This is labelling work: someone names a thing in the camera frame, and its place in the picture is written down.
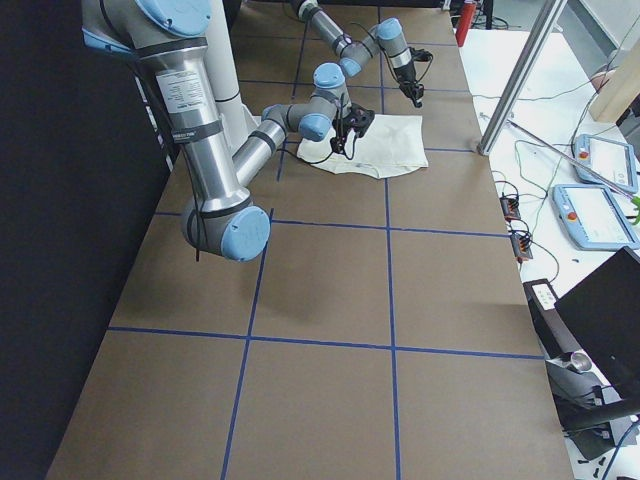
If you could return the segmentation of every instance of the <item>dark wall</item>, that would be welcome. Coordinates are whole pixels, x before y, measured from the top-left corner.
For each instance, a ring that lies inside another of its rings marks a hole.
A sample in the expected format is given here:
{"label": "dark wall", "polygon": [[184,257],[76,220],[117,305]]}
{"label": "dark wall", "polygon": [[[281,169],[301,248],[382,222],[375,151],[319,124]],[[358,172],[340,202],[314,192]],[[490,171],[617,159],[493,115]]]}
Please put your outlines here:
{"label": "dark wall", "polygon": [[43,478],[167,177],[79,0],[0,0],[0,478]]}

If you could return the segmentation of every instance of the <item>white fabric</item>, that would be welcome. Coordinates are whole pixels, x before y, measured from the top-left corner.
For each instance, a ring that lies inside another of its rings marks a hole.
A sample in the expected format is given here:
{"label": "white fabric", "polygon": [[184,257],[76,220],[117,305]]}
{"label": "white fabric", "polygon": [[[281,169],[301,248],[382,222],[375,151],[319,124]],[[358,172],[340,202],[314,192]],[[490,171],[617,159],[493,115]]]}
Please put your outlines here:
{"label": "white fabric", "polygon": [[[322,160],[331,151],[329,139],[322,142],[303,140],[298,156],[307,162]],[[352,155],[353,132],[345,150]],[[347,160],[332,154],[326,162],[314,165],[332,173],[362,173],[373,178],[388,178],[411,173],[429,163],[422,144],[422,117],[415,115],[376,115],[364,137],[356,140],[355,156]]]}

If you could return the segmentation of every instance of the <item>red object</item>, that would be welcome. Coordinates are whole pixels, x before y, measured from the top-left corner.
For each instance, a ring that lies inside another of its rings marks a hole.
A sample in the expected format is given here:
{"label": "red object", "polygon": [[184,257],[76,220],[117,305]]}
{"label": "red object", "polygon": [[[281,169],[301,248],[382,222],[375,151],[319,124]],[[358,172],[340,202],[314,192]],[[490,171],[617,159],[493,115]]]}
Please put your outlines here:
{"label": "red object", "polygon": [[476,14],[476,2],[474,0],[465,0],[462,6],[462,14],[460,20],[458,20],[458,27],[456,29],[456,40],[458,47],[464,45],[464,41],[467,38],[467,32],[473,22],[473,17]]}

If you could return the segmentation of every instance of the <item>label on robot arm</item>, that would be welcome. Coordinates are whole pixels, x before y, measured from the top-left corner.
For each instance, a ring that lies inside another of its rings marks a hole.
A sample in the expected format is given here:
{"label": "label on robot arm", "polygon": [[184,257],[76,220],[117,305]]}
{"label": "label on robot arm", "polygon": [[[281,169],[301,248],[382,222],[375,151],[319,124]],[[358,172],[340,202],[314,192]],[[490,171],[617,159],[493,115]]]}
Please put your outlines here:
{"label": "label on robot arm", "polygon": [[158,75],[156,79],[169,113],[184,113],[207,107],[198,72],[184,70]]}
{"label": "label on robot arm", "polygon": [[540,305],[545,310],[553,310],[556,306],[556,297],[553,296],[553,293],[549,289],[549,287],[544,284],[538,284],[533,286],[533,293],[536,294]]}

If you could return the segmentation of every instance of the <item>blue tablet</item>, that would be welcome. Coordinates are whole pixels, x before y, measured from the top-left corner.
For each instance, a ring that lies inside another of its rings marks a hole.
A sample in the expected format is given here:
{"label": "blue tablet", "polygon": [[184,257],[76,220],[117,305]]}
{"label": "blue tablet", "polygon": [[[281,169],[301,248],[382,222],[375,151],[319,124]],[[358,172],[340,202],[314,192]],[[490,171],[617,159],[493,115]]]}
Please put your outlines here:
{"label": "blue tablet", "polygon": [[553,205],[573,242],[582,250],[637,249],[633,227],[604,185],[556,185]]}
{"label": "blue tablet", "polygon": [[[576,139],[574,152],[576,160],[611,180],[625,192],[638,192],[633,145],[585,134]],[[582,168],[576,167],[576,171],[584,182],[601,183]]]}

